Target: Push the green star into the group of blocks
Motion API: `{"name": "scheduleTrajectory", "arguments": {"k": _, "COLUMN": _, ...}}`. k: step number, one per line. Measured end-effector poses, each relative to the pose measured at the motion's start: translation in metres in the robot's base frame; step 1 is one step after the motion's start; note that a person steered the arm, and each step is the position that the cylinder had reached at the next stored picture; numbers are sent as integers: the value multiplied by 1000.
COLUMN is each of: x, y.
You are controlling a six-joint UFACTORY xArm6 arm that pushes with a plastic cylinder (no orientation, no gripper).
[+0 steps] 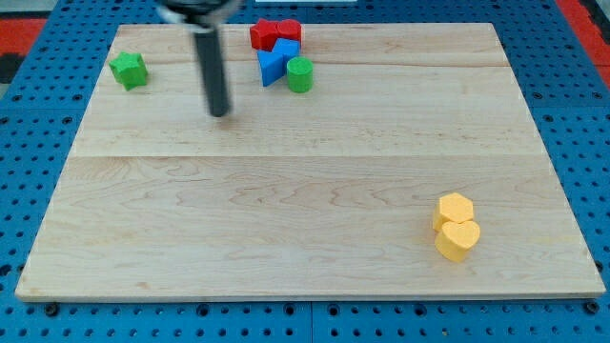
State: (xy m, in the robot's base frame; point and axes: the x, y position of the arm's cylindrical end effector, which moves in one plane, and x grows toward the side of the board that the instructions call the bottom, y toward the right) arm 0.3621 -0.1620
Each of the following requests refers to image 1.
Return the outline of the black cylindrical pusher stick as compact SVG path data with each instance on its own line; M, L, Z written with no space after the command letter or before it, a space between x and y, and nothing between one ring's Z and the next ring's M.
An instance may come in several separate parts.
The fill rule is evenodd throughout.
M193 38L209 114L223 117L231 109L231 98L219 31L207 27L202 32L196 32Z

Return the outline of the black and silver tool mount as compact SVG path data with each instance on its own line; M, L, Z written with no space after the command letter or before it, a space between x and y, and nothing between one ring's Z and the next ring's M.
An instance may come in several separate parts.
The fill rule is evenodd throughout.
M157 12L166 22L196 30L213 29L237 13L243 0L157 0Z

